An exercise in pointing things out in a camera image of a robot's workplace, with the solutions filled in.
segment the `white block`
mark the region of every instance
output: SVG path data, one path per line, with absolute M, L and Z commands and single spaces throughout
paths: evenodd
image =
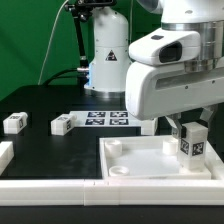
M 86 180 L 84 205 L 119 205 L 119 184 L 104 180 Z
M 52 135 L 65 135 L 75 127 L 77 117 L 73 114 L 62 114 L 51 122 Z
M 0 175 L 14 157 L 12 142 L 1 142 L 0 144 Z
M 187 135 L 180 140 L 178 161 L 186 169 L 203 170 L 208 129 L 196 122 L 183 126 L 187 128 Z
M 5 134 L 18 134 L 27 125 L 27 113 L 13 113 L 3 121 Z
M 155 135 L 158 127 L 158 118 L 140 121 L 141 135 Z

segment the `robot body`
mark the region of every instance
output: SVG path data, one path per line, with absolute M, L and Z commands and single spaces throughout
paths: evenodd
M 95 58 L 90 63 L 85 92 L 105 98 L 120 97 L 125 92 L 128 55 L 128 22 L 109 7 L 93 12 Z

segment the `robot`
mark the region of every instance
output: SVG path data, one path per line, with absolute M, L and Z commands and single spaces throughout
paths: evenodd
M 102 98 L 124 97 L 127 70 L 131 64 L 128 55 L 128 21 L 109 6 L 116 0 L 79 0 L 67 4 L 74 18 L 80 51 L 79 72 L 88 79 L 85 93 Z M 95 57 L 88 64 L 85 55 L 80 21 L 94 19 Z
M 166 116 L 178 139 L 178 161 L 204 167 L 206 128 L 224 102 L 223 0 L 138 0 L 162 14 L 161 28 L 129 47 L 135 62 L 126 80 L 127 110 L 140 120 Z M 181 112 L 204 108 L 200 122 Z

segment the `white platform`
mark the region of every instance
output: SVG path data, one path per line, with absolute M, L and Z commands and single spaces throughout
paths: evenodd
M 107 152 L 107 143 L 119 140 L 122 153 L 114 158 Z M 106 138 L 100 140 L 101 168 L 104 179 L 211 179 L 207 168 L 202 172 L 190 172 L 180 167 L 177 154 L 165 155 L 163 141 L 172 136 L 151 136 L 135 138 Z
M 141 135 L 155 135 L 158 118 L 140 121 L 127 111 L 71 111 L 76 127 L 141 127 Z
M 165 138 L 170 136 L 119 140 L 131 143 L 133 149 L 146 149 L 143 143 L 159 145 Z M 104 169 L 103 180 L 0 181 L 0 205 L 224 205 L 224 165 L 209 143 L 206 166 L 212 174 L 210 180 L 106 178 Z

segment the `black cable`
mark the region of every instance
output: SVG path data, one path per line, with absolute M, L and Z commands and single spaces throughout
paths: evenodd
M 55 79 L 71 79 L 71 78 L 77 78 L 77 76 L 76 76 L 76 75 L 73 75 L 73 76 L 70 75 L 70 76 L 63 76 L 63 77 L 55 77 L 55 78 L 52 78 L 51 80 L 49 80 L 49 82 L 46 83 L 45 86 L 48 86 L 48 84 L 49 84 L 50 82 L 54 81 Z
M 65 69 L 63 71 L 60 71 L 58 73 L 56 73 L 55 75 L 53 75 L 50 79 L 47 79 L 44 83 L 43 83 L 43 86 L 48 86 L 48 84 L 53 81 L 54 79 L 56 78 L 63 78 L 63 77 L 60 77 L 61 75 L 64 75 L 66 73 L 70 73 L 70 72 L 76 72 L 77 69 L 76 68 L 71 68 L 71 69 Z

